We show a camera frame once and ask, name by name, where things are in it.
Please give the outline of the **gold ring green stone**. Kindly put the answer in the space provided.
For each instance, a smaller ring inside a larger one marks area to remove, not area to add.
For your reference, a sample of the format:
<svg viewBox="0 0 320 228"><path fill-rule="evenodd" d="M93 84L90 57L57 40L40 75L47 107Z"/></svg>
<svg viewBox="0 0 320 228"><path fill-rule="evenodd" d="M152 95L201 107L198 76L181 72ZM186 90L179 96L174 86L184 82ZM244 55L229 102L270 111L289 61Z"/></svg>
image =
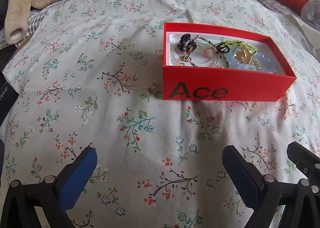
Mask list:
<svg viewBox="0 0 320 228"><path fill-rule="evenodd" d="M242 64L250 64L253 60L254 53L244 48L235 48L233 50L233 56Z"/></svg>

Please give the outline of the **black hair claw clip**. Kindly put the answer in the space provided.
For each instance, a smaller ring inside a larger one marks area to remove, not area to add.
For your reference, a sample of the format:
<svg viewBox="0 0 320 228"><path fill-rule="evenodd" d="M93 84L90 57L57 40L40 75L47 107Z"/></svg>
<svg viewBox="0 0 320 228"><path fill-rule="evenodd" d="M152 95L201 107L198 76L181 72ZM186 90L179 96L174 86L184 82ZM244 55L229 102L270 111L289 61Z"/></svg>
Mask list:
<svg viewBox="0 0 320 228"><path fill-rule="evenodd" d="M180 41L177 43L181 52L193 52L197 48L196 41L190 34L184 34L181 36Z"/></svg>

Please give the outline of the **black small box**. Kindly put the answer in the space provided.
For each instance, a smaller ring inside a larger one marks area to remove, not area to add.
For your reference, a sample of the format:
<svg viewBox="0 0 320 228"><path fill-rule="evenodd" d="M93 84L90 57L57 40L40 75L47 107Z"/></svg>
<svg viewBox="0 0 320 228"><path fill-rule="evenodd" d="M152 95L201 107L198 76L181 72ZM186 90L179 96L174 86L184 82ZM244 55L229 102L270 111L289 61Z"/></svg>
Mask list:
<svg viewBox="0 0 320 228"><path fill-rule="evenodd" d="M18 92L12 87L11 83L7 80L5 75L1 72L0 82L0 124L3 123L7 114L15 104L19 97Z"/></svg>

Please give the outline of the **floral bed sheet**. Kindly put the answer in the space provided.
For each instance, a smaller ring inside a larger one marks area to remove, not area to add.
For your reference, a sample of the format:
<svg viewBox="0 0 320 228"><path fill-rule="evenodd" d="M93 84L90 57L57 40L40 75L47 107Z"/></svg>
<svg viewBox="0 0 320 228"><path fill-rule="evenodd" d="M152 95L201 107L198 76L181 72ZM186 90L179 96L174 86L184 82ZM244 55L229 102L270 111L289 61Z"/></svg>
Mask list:
<svg viewBox="0 0 320 228"><path fill-rule="evenodd" d="M165 101L166 22L268 35L297 80L275 103ZM319 153L319 62L300 20L259 0L66 0L50 7L4 74L19 98L1 125L1 198L10 183L57 175L84 147L98 164L76 227L243 227L248 209L222 165L234 145L264 174L295 183L299 142Z"/></svg>

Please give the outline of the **red Ace cardboard box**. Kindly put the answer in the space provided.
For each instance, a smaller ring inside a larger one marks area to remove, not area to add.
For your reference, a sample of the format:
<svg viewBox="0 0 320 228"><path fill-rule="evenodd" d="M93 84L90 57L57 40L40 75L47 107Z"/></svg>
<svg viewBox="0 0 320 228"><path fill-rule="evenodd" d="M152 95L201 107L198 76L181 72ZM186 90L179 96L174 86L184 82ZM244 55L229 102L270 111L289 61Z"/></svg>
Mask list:
<svg viewBox="0 0 320 228"><path fill-rule="evenodd" d="M193 52L178 48L184 34L196 41ZM297 78L269 36L245 30L167 22L163 47L166 100L276 102ZM253 52L252 62L239 63L235 48Z"/></svg>

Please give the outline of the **grey crumpled cloth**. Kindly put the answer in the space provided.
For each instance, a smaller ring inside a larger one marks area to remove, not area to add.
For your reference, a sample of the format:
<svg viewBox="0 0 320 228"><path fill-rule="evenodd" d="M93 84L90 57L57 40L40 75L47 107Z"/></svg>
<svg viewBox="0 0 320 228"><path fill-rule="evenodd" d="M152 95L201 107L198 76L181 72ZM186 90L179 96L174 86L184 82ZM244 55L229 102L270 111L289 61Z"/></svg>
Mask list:
<svg viewBox="0 0 320 228"><path fill-rule="evenodd" d="M320 0L310 0L301 10L301 18L309 26L319 31Z"/></svg>

